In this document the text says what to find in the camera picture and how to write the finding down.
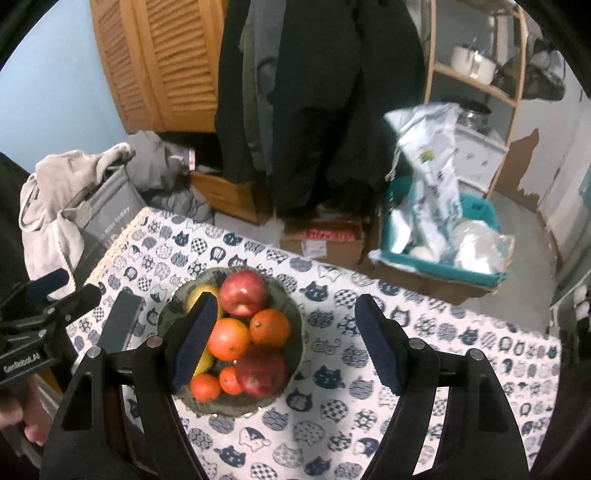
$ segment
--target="red label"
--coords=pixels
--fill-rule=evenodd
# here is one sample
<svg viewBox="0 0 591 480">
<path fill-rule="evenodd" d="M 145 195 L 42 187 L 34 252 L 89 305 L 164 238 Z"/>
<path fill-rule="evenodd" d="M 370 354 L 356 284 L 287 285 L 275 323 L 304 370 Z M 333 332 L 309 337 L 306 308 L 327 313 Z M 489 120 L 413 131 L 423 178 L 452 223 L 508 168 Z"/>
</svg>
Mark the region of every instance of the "red label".
<svg viewBox="0 0 591 480">
<path fill-rule="evenodd" d="M 319 230 L 317 228 L 309 228 L 306 230 L 306 238 L 308 240 L 324 240 L 329 242 L 353 242 L 355 241 L 355 234 L 347 230 Z"/>
</svg>

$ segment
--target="fruit bowl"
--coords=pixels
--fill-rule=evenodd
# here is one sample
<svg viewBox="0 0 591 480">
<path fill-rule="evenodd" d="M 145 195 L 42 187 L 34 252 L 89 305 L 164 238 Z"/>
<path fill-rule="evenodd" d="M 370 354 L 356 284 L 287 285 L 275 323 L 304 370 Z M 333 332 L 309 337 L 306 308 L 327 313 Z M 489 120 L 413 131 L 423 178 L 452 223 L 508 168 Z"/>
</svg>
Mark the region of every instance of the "fruit bowl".
<svg viewBox="0 0 591 480">
<path fill-rule="evenodd" d="M 226 277 L 237 271 L 244 270 L 244 267 L 232 268 L 210 268 L 202 272 L 194 280 L 189 280 L 182 284 L 174 293 L 170 302 L 162 309 L 158 317 L 158 334 L 164 335 L 168 328 L 178 319 L 185 316 L 185 302 L 189 294 L 198 285 L 213 284 L 218 288 L 226 280 Z M 291 377 L 297 372 L 301 358 L 303 356 L 303 326 L 301 313 L 286 292 L 285 288 L 279 280 L 268 275 L 261 275 L 263 282 L 267 288 L 267 307 L 279 310 L 286 316 L 291 326 L 291 335 L 282 348 L 282 353 L 285 358 L 285 363 L 290 372 Z M 224 362 L 216 359 L 213 366 L 209 370 L 214 374 L 218 374 L 224 367 L 232 365 L 234 362 Z M 275 401 L 282 392 L 271 398 L 254 398 L 245 393 L 239 395 L 228 395 L 222 393 L 217 399 L 207 403 L 201 403 L 195 400 L 189 390 L 189 386 L 185 385 L 178 392 L 177 397 L 183 404 L 197 415 L 211 415 L 218 414 L 224 417 L 240 417 L 249 415 L 257 411 L 261 407 L 266 407 Z"/>
</svg>

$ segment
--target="metal screw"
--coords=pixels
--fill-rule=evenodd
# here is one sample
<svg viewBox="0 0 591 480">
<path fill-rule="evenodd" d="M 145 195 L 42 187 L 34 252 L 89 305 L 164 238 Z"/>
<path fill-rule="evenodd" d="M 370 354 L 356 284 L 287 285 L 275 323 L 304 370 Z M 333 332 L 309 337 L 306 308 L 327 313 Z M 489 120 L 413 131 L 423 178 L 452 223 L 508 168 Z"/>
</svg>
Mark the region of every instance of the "metal screw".
<svg viewBox="0 0 591 480">
<path fill-rule="evenodd" d="M 423 342 L 420 338 L 411 338 L 408 341 L 408 344 L 411 346 L 411 348 L 414 348 L 415 350 L 425 348 L 425 342 Z"/>
<path fill-rule="evenodd" d="M 96 358 L 100 355 L 101 352 L 102 350 L 100 349 L 100 346 L 91 346 L 86 352 L 86 356 L 90 358 Z"/>
<path fill-rule="evenodd" d="M 146 342 L 150 348 L 157 348 L 162 345 L 162 337 L 158 335 L 154 335 L 153 337 L 148 338 Z"/>
<path fill-rule="evenodd" d="M 484 353 L 482 353 L 480 350 L 476 348 L 473 348 L 472 350 L 470 350 L 470 356 L 474 360 L 482 360 L 484 358 Z"/>
</svg>

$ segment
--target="metal pot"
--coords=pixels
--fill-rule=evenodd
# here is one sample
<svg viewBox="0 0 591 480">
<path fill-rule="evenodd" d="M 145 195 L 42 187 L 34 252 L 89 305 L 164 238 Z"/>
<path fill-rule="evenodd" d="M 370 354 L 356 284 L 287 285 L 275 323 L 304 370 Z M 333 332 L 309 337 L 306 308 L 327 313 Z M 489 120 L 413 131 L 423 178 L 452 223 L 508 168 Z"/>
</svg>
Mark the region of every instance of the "metal pot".
<svg viewBox="0 0 591 480">
<path fill-rule="evenodd" d="M 454 45 L 452 69 L 471 79 L 490 85 L 496 72 L 496 62 L 468 45 Z"/>
<path fill-rule="evenodd" d="M 480 130 L 486 126 L 492 112 L 484 103 L 468 98 L 450 99 L 449 101 L 458 103 L 462 109 L 457 123 L 473 130 Z"/>
</svg>

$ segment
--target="teal plastic bin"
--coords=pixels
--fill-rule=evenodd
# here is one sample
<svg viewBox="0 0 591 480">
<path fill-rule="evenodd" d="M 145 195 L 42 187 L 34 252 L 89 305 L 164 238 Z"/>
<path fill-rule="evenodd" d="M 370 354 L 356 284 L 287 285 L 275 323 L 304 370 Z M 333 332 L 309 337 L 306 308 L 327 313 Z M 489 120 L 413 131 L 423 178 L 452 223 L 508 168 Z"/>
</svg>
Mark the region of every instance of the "teal plastic bin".
<svg viewBox="0 0 591 480">
<path fill-rule="evenodd" d="M 400 177 L 391 181 L 388 186 L 388 199 L 394 202 L 402 201 L 410 191 L 412 182 L 412 177 Z M 499 231 L 499 222 L 496 218 L 495 209 L 489 201 L 467 193 L 460 193 L 460 202 L 465 218 L 469 220 L 482 220 L 497 232 Z M 506 272 L 487 275 L 463 270 L 452 265 L 422 260 L 421 258 L 411 257 L 407 254 L 393 254 L 382 251 L 382 257 L 390 263 L 412 267 L 425 275 L 460 281 L 489 289 L 495 288 L 507 278 Z"/>
</svg>

